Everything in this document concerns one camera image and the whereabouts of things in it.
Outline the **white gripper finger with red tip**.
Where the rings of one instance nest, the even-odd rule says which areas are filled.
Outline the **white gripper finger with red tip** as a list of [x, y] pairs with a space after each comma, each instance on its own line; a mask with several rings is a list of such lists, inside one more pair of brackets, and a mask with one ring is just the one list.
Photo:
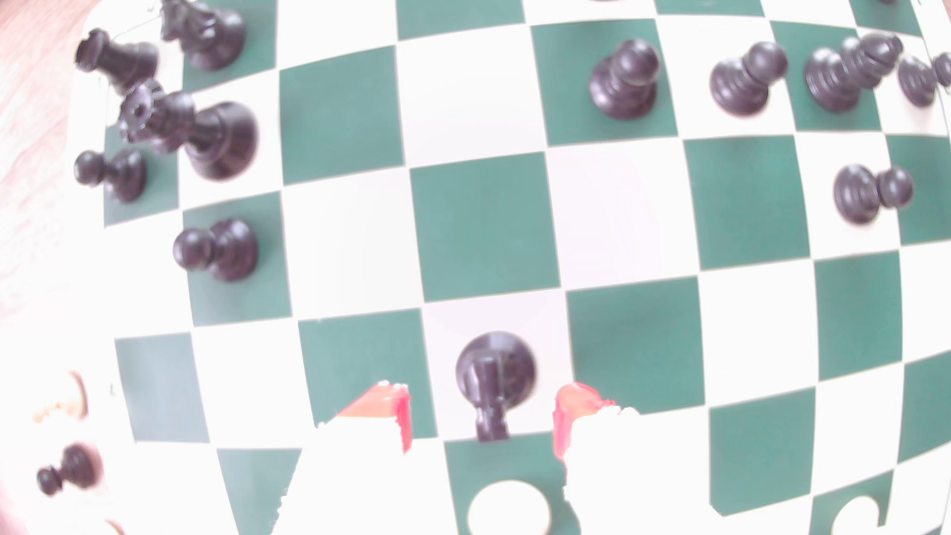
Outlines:
[[448, 534], [433, 442], [414, 447], [411, 394], [380, 381], [309, 433], [272, 534]]
[[566, 383], [553, 407], [553, 453], [582, 534], [721, 534], [722, 516], [692, 493], [661, 452], [647, 417], [586, 383]]

